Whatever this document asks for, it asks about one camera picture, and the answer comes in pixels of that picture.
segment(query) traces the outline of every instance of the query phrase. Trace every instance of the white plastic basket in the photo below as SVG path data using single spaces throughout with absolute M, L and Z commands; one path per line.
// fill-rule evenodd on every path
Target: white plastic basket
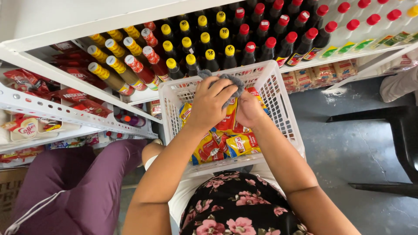
M 295 115 L 293 114 L 286 87 L 276 61 L 264 61 L 213 73 L 213 75 L 217 74 L 234 75 L 244 81 L 246 87 L 255 87 L 270 111 L 271 120 L 293 144 L 301 156 L 304 157 L 305 147 L 303 146 L 302 137 L 299 133 Z M 201 80 L 202 78 L 195 76 L 164 82 L 158 87 L 161 106 L 165 107 L 161 109 L 161 112 L 167 144 L 181 129 L 180 107 L 184 103 L 193 102 L 197 82 Z M 213 161 L 198 166 L 190 164 L 184 175 L 211 174 L 264 161 L 262 153 L 255 153 L 237 158 Z

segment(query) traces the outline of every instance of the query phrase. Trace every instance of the grey concrete floor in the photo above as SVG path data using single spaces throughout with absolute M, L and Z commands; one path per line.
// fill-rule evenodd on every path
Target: grey concrete floor
M 376 78 L 346 84 L 340 95 L 326 95 L 324 89 L 315 89 L 289 98 L 308 164 L 323 190 L 354 226 L 363 235 L 418 234 L 418 199 L 355 190 L 347 184 L 410 182 L 396 158 L 390 125 L 375 120 L 325 123 L 332 115 L 415 104 L 412 94 L 383 103 L 381 81 Z M 143 167 L 138 168 L 124 183 L 139 182 L 143 173 Z M 122 191 L 120 227 L 134 190 Z M 173 234 L 178 234 L 176 225 Z

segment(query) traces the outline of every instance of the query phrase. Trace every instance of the cardboard box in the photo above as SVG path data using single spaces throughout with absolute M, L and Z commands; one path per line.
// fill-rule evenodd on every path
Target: cardboard box
M 0 231 L 2 232 L 12 223 L 10 221 L 12 209 L 27 172 L 28 168 L 0 171 Z

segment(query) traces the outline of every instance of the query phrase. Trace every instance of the green label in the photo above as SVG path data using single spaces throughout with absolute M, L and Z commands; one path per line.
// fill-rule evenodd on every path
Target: green label
M 393 36 L 392 35 L 387 35 L 386 37 L 382 38 L 381 40 L 379 40 L 378 42 L 376 42 L 375 44 L 373 44 L 371 46 L 371 48 L 375 49 L 376 47 L 384 44 L 387 40 L 391 39 Z
M 332 56 L 336 51 L 338 50 L 338 47 L 330 46 L 323 54 L 320 56 L 320 58 L 328 58 Z
M 414 34 L 414 35 L 409 35 L 409 37 L 404 41 L 406 43 L 414 43 L 418 41 L 418 33 Z
M 354 47 L 354 50 L 355 50 L 355 51 L 361 51 L 361 50 L 363 50 L 363 49 L 364 49 L 367 45 L 369 45 L 370 43 L 372 43 L 373 41 L 374 41 L 374 39 L 373 39 L 373 38 L 363 40 L 363 41 L 359 42 L 359 43 L 357 44 L 357 46 L 356 46 L 356 47 Z
M 405 40 L 408 36 L 410 35 L 410 33 L 407 32 L 400 32 L 397 35 L 393 36 L 391 39 L 387 40 L 385 42 L 385 45 L 387 46 L 393 46 L 398 42 L 402 42 L 403 40 Z
M 343 55 L 347 53 L 352 47 L 354 47 L 356 44 L 354 42 L 348 42 L 344 46 L 341 47 L 341 49 L 338 50 L 338 54 Z

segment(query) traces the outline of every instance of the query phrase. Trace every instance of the black chair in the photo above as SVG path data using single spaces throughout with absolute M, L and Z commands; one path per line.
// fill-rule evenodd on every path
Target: black chair
M 418 107 L 399 106 L 352 112 L 328 118 L 327 123 L 349 120 L 384 119 L 392 129 L 395 153 L 412 184 L 356 184 L 355 189 L 387 192 L 418 198 Z

